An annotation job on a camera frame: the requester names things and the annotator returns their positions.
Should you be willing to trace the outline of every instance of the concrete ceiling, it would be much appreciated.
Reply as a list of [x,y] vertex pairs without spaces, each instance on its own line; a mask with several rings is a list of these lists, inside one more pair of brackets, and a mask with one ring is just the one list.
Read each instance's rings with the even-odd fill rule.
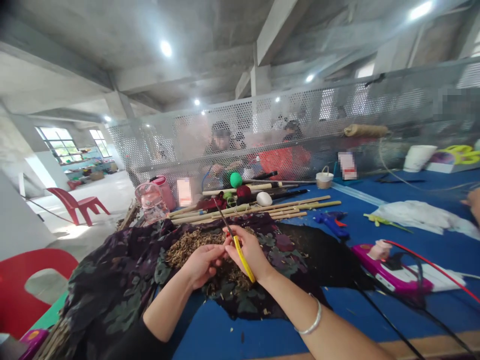
[[[471,15],[436,17],[464,1],[435,1],[414,65],[452,59]],[[214,104],[235,99],[240,82],[250,86],[255,52],[271,66],[272,90],[286,90],[307,74],[325,78],[370,58],[412,27],[408,11],[422,3],[17,0],[0,31],[0,98],[13,113],[60,109],[52,114],[82,119],[115,113],[106,101],[114,91],[129,97],[137,117],[192,107],[195,98]],[[418,30],[411,32],[402,44],[415,42]],[[171,44],[172,57],[163,56],[160,40]]]

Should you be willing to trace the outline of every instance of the white ball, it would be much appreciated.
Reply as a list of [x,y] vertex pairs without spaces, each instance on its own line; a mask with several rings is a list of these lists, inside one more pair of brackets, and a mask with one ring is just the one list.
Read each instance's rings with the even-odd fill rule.
[[260,206],[270,206],[272,205],[272,198],[266,192],[262,191],[256,195],[256,202]]

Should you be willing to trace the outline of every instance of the blue glue gun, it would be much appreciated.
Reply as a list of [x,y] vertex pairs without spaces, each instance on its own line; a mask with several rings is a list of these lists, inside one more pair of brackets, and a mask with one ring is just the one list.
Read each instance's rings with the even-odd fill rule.
[[345,215],[346,212],[341,211],[332,211],[332,212],[323,212],[319,215],[316,215],[313,220],[315,220],[319,224],[325,224],[328,228],[339,238],[348,238],[350,236],[349,232],[345,229],[347,225],[341,223],[341,220]]

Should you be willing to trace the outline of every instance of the bracelet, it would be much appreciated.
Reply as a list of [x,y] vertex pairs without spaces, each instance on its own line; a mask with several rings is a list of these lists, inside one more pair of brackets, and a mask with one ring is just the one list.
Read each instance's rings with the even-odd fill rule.
[[318,303],[318,312],[316,313],[315,322],[307,330],[299,331],[295,326],[293,327],[295,329],[295,331],[297,333],[299,333],[300,335],[308,335],[308,334],[312,333],[316,328],[318,328],[319,323],[320,323],[320,317],[322,316],[322,306],[320,305],[320,301],[315,296],[313,296],[311,292],[309,292],[308,295],[310,295],[312,298],[314,298],[316,300],[316,302]]

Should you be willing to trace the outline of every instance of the perforated metal screen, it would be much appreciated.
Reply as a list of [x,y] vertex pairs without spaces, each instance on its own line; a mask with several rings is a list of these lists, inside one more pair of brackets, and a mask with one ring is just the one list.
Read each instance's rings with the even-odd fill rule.
[[[196,179],[200,187],[212,165],[220,166],[212,168],[204,189],[228,185],[232,171],[278,170],[283,180],[313,179],[340,151],[353,152],[364,173],[383,168],[379,152],[395,168],[413,144],[472,143],[480,135],[472,105],[480,104],[479,94],[459,88],[478,86],[480,58],[465,59],[387,73],[381,81],[372,76],[120,120],[108,131],[134,186],[161,174],[176,196],[179,177]],[[343,137],[350,124],[386,125],[393,136],[379,148],[375,139]],[[213,136],[214,125],[220,136]]]

